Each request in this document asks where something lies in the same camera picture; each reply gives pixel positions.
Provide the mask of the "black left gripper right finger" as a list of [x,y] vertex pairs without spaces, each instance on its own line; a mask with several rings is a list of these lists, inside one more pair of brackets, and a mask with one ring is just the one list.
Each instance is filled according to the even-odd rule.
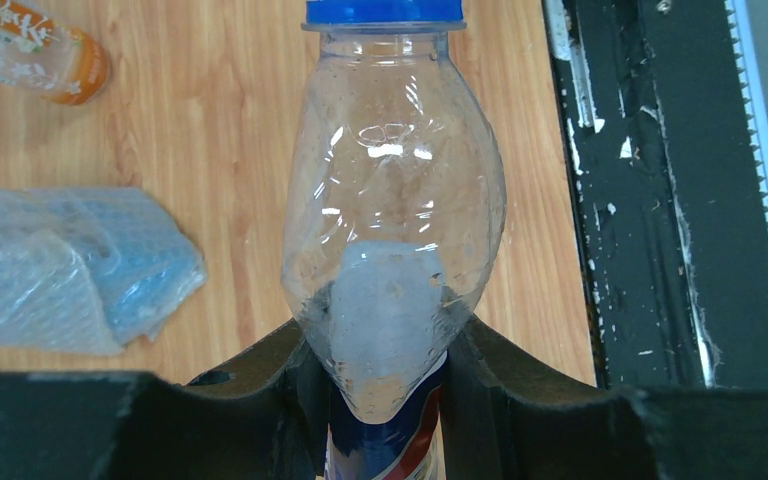
[[477,318],[448,350],[451,479],[768,479],[768,390],[569,377]]

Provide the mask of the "orange tea bottle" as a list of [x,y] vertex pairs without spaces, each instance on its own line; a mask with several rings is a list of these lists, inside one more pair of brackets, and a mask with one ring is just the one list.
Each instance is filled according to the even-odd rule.
[[107,52],[80,28],[27,1],[0,0],[0,83],[77,106],[106,85]]

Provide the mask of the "blue bottle cap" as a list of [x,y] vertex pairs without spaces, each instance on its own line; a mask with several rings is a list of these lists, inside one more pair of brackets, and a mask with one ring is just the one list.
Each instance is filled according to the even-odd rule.
[[307,30],[383,25],[440,26],[463,29],[463,2],[460,0],[327,0],[306,1]]

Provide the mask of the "clear Pepsi bottle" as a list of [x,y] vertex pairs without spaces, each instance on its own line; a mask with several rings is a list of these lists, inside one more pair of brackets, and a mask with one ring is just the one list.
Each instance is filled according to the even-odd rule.
[[449,345],[506,215],[492,127],[451,22],[318,24],[294,151],[281,283],[333,380],[328,479],[438,479]]

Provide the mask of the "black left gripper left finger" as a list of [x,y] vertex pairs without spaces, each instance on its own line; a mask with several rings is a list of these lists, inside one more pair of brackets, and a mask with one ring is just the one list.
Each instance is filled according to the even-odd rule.
[[0,371],[0,479],[312,479],[330,390],[294,322],[185,385]]

